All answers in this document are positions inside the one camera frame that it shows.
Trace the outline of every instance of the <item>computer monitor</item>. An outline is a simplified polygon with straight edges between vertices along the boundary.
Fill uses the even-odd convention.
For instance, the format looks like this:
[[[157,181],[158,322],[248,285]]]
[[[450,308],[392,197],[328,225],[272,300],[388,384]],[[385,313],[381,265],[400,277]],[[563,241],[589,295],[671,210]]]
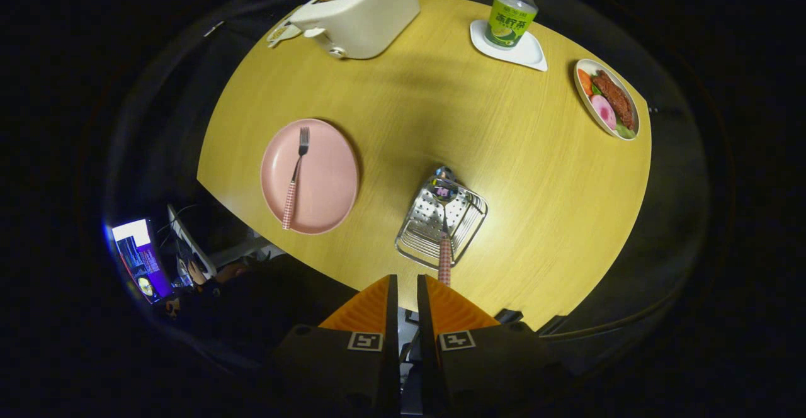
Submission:
[[[149,303],[172,294],[173,289],[152,245],[148,220],[136,220],[112,228],[120,258],[132,280]]]

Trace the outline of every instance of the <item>metal wire basket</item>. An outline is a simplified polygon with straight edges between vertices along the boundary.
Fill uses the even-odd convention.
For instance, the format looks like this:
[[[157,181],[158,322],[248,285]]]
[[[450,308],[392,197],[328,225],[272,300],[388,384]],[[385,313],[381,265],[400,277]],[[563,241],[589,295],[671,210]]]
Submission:
[[[395,238],[395,248],[412,261],[432,269],[440,268],[440,231],[443,226],[443,206],[428,191],[437,176],[431,176],[420,187],[409,214]],[[448,233],[453,247],[451,266],[456,266],[487,216],[487,201],[456,182],[456,199],[446,207]]]

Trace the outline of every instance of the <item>white coaster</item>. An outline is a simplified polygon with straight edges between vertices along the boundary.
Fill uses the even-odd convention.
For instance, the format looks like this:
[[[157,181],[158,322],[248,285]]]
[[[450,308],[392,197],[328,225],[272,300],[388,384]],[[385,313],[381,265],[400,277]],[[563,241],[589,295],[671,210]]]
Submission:
[[[540,42],[529,31],[523,34],[521,41],[512,50],[498,50],[484,41],[484,29],[487,28],[487,20],[475,20],[470,24],[470,39],[476,50],[495,59],[507,60],[515,64],[525,65],[536,71],[547,71],[549,65],[546,62],[546,55]]]

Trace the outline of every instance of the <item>toaster lever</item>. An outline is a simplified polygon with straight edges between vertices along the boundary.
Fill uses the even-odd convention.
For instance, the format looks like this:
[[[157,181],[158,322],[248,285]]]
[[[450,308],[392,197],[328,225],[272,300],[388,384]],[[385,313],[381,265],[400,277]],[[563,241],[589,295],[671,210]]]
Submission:
[[[316,40],[325,51],[328,52],[332,57],[337,57],[340,59],[341,57],[346,56],[346,51],[344,48],[339,48],[336,45],[333,45],[331,39],[327,36],[327,30],[325,28],[312,28],[306,29],[305,33],[302,34],[305,37],[310,39]]]

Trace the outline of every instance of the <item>fork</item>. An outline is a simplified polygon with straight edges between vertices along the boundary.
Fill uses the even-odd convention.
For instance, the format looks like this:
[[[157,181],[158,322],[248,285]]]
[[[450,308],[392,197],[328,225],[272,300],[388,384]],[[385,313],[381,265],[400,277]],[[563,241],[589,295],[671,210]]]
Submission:
[[[297,200],[297,172],[300,169],[302,156],[308,154],[308,143],[310,142],[310,129],[300,128],[300,148],[297,165],[294,166],[294,175],[291,176],[291,183],[288,184],[288,193],[285,195],[285,208],[283,209],[283,229],[291,229],[291,219],[294,217],[294,204]]]

